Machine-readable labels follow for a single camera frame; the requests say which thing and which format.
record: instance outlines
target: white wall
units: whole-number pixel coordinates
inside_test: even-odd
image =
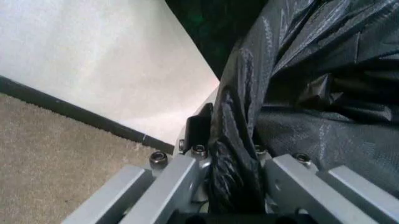
[[[0,75],[174,145],[218,84],[163,0],[0,0]]]

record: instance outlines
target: black baseboard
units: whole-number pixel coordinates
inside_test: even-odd
[[[0,76],[0,92],[168,154],[173,146],[58,98]]]

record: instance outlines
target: beige carpet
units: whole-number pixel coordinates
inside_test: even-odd
[[[0,94],[0,223],[60,223],[123,165],[154,151]]]

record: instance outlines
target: dark green background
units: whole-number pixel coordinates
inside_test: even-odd
[[[244,37],[266,0],[166,0],[220,78],[234,43]]]

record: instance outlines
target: metal bar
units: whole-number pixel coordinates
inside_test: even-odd
[[[376,223],[290,155],[266,161],[268,193],[283,213],[305,209],[319,223]]]
[[[71,213],[63,224],[110,224],[119,222],[151,185],[151,171],[125,166],[89,199]]]
[[[318,174],[379,223],[399,222],[399,201],[345,166]]]
[[[198,172],[195,159],[176,155],[120,224],[167,223],[176,209],[185,212],[199,184]]]

